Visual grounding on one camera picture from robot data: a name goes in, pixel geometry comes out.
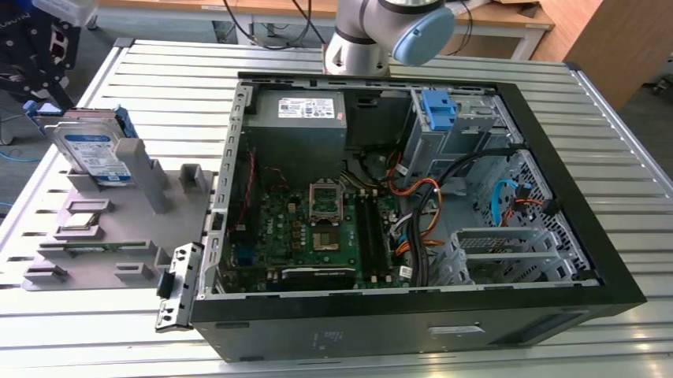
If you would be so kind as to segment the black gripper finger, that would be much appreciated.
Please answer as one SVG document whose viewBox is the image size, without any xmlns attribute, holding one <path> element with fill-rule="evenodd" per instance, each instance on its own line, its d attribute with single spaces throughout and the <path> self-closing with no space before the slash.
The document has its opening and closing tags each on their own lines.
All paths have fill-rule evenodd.
<svg viewBox="0 0 673 378">
<path fill-rule="evenodd" d="M 9 50 L 2 48 L 2 90 L 13 98 L 41 98 L 43 95 L 29 86 L 26 69 L 14 61 Z"/>
<path fill-rule="evenodd" d="M 74 107 L 67 94 L 67 72 L 77 64 L 81 28 L 65 20 L 46 20 L 33 29 L 39 70 L 47 79 L 47 92 L 61 107 Z"/>
</svg>

